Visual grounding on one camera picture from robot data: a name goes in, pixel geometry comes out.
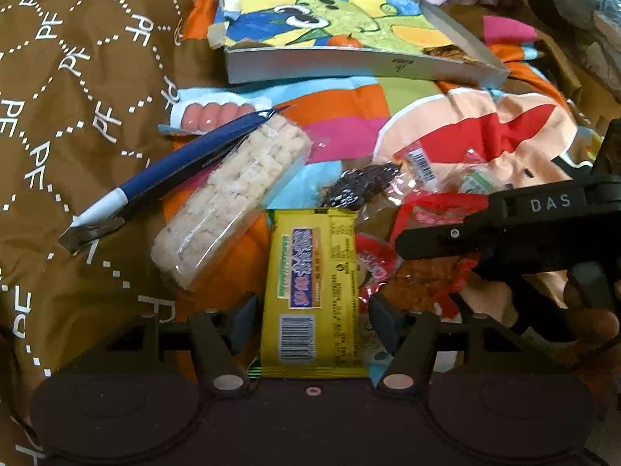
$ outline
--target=barcode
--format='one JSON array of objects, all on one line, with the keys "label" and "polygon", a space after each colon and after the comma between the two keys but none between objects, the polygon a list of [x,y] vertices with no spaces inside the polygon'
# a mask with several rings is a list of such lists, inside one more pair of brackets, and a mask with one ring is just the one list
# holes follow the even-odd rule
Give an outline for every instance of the barcode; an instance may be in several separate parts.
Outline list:
[{"label": "barcode", "polygon": [[315,316],[280,316],[280,361],[284,364],[309,364],[315,360]]},{"label": "barcode", "polygon": [[412,150],[408,153],[408,157],[411,159],[412,164],[418,169],[418,172],[420,172],[421,178],[425,184],[435,180],[435,173],[423,149]]}]

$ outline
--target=cartoon painting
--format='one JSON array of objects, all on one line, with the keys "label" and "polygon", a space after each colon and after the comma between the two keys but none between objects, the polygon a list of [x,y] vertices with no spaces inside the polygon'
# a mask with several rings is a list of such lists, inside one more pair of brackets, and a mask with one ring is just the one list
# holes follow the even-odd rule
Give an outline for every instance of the cartoon painting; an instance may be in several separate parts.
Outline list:
[{"label": "cartoon painting", "polygon": [[[341,46],[421,54],[451,41],[415,0],[240,0],[227,45],[249,39],[271,46]],[[216,22],[225,19],[222,11]]]}]

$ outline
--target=yellow snack package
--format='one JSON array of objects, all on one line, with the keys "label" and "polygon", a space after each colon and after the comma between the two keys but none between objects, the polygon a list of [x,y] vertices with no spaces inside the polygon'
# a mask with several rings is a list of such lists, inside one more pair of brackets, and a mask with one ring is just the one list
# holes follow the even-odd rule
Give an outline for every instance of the yellow snack package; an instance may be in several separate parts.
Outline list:
[{"label": "yellow snack package", "polygon": [[358,350],[356,213],[271,210],[263,376],[368,376]]}]

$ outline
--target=silver bolt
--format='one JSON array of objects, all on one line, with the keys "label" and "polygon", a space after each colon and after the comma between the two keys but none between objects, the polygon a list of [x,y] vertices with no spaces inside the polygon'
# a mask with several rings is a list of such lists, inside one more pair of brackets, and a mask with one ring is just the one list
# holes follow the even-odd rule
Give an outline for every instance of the silver bolt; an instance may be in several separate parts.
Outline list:
[{"label": "silver bolt", "polygon": [[408,375],[403,375],[402,373],[393,373],[392,375],[386,376],[383,380],[384,385],[389,389],[394,389],[395,391],[403,391],[405,389],[409,389],[414,385],[414,378]]},{"label": "silver bolt", "polygon": [[306,394],[309,396],[320,396],[321,395],[321,387],[307,387]]},{"label": "silver bolt", "polygon": [[219,391],[236,391],[243,385],[243,378],[237,375],[220,375],[213,379],[213,387]]}]

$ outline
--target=painted eye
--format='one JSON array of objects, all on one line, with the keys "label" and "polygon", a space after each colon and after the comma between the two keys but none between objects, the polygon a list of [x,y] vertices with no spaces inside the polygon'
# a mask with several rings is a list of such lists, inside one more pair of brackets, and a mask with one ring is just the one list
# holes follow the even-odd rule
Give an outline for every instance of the painted eye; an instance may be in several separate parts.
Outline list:
[{"label": "painted eye", "polygon": [[308,29],[316,29],[316,28],[325,28],[330,23],[327,19],[323,17],[312,17],[305,15],[291,15],[286,20],[289,26],[293,26],[294,28],[308,28]]},{"label": "painted eye", "polygon": [[274,12],[277,14],[293,14],[302,13],[304,15],[309,14],[311,9],[302,5],[279,5],[274,7]]}]

